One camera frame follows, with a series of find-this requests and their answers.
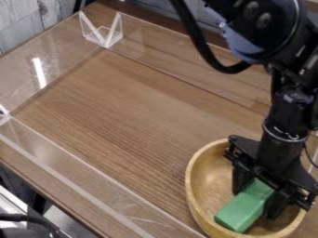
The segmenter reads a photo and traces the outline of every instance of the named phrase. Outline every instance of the transparent plastic wall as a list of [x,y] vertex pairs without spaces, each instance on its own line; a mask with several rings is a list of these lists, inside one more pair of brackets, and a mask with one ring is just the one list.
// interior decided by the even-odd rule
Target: transparent plastic wall
[[[90,209],[87,213],[91,212],[93,216],[103,214],[101,222],[107,231],[103,235],[158,238],[204,237],[10,115],[0,120],[0,141],[3,142],[0,157],[4,160],[12,159],[12,156],[16,159],[19,154],[25,160],[38,165],[47,174],[66,184],[74,193],[95,204],[101,213]],[[90,178],[85,177],[79,171],[86,171]]]
[[[113,29],[114,21],[101,28],[106,38],[114,32],[110,46],[121,39],[117,28]],[[90,37],[90,33],[83,35],[77,15],[0,59],[2,163],[26,179],[35,169],[39,174],[46,173],[53,178],[51,188],[41,179],[29,182],[49,194],[66,186],[75,202],[77,198],[86,201],[79,209],[86,209],[87,218],[99,217],[97,223],[86,222],[93,229],[98,226],[103,237],[204,237],[12,116],[19,106],[33,103],[34,97],[50,90],[50,84],[101,50],[83,36]],[[90,179],[79,171],[86,171]]]
[[[4,114],[0,120],[0,157],[4,161],[11,160],[8,164],[18,163],[22,157],[19,162],[41,167],[69,187],[74,195],[95,205],[95,210],[87,208],[87,216],[95,216],[102,211],[102,235],[204,237],[11,115],[34,96],[46,92],[50,84],[70,73],[77,65],[101,50],[107,50],[102,47],[258,112],[268,111],[269,82],[260,68],[245,73],[246,80],[236,75],[224,79],[205,64],[188,36],[129,15],[118,15],[110,9],[101,11],[99,14],[87,14],[93,26],[101,26],[99,28],[87,29],[81,25],[83,22],[77,15],[0,59],[0,109]],[[228,58],[229,52],[214,48],[225,62],[234,61]],[[77,169],[63,166],[65,161]],[[90,174],[91,179],[82,176],[82,170],[90,171],[86,174]]]

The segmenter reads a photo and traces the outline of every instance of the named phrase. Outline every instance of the black cable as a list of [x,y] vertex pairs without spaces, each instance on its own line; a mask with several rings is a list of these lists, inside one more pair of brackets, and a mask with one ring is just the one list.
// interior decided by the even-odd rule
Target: black cable
[[198,23],[194,19],[192,11],[189,10],[186,2],[184,0],[170,0],[170,2],[175,8],[175,11],[177,11],[179,17],[181,17],[181,20],[186,27],[186,30],[188,30],[189,36],[193,40],[193,43],[194,43],[204,59],[212,65],[212,67],[216,70],[218,70],[220,72],[229,73],[229,74],[241,73],[242,71],[245,71],[252,66],[248,62],[241,61],[238,64],[236,64],[233,66],[225,66],[217,59],[217,57],[210,49],[210,46],[206,43],[202,29],[198,26]]
[[22,215],[22,214],[0,214],[0,220],[11,221],[11,222],[31,222],[43,225],[53,234],[54,238],[61,238],[59,230],[50,224],[45,219],[33,217],[31,215]]
[[309,161],[310,161],[312,165],[313,165],[316,168],[318,168],[318,165],[314,163],[314,161],[313,161],[313,159],[312,159],[312,156],[310,156],[310,154],[309,154],[309,149],[308,149],[306,143],[304,143],[304,148],[305,148],[305,153],[306,153],[306,156],[308,156],[308,158],[309,158]]

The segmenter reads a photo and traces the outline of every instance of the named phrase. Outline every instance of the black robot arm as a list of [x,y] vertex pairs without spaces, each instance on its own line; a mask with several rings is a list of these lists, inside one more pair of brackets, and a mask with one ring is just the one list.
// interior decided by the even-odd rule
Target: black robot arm
[[206,61],[224,73],[264,64],[274,79],[262,139],[230,136],[225,156],[234,165],[234,193],[256,178],[276,189],[268,205],[268,217],[276,218],[288,205],[309,210],[318,194],[318,183],[301,163],[309,133],[318,128],[318,31],[302,0],[204,1],[221,17],[225,38],[242,62],[230,67],[220,63],[185,1],[170,0]]

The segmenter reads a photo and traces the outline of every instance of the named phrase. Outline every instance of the gray wall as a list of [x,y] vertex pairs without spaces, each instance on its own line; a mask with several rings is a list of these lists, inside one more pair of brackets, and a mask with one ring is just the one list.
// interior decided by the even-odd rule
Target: gray wall
[[[177,14],[169,0],[129,0],[129,2],[146,7],[165,15],[169,15],[173,18],[177,18]],[[220,25],[220,23],[208,13],[206,7],[204,6],[204,1],[186,0],[186,3],[196,19],[202,24],[202,26],[214,29]]]
[[66,19],[77,0],[0,0],[0,54]]

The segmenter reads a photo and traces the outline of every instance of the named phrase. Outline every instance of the screw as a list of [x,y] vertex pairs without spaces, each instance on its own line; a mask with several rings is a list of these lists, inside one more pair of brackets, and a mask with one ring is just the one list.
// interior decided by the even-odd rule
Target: screw
[[232,141],[237,141],[237,140],[238,140],[238,137],[234,136],[234,135],[232,135],[232,136],[229,137],[229,139],[230,139]]
[[246,6],[244,10],[245,19],[253,20],[254,17],[257,16],[258,11],[260,11],[260,3],[254,1]]
[[268,28],[272,22],[273,22],[273,15],[269,12],[264,13],[257,20],[258,29],[264,30],[265,28]]

